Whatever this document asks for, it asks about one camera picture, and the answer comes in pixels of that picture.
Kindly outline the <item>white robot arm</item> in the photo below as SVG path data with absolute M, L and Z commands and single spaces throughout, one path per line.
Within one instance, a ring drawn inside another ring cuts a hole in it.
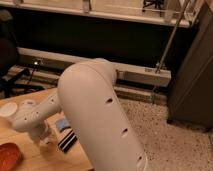
M 105 59 L 73 64 L 60 76 L 57 90 L 12 127 L 25 132 L 62 111 L 95 171 L 148 171 L 147 155 L 114 91 L 116 79 Z

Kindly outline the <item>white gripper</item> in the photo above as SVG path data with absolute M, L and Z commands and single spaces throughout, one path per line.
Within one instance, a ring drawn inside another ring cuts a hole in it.
M 39 123 L 29 131 L 29 137 L 38 148 L 43 148 L 44 143 L 57 144 L 58 138 L 47 121 Z

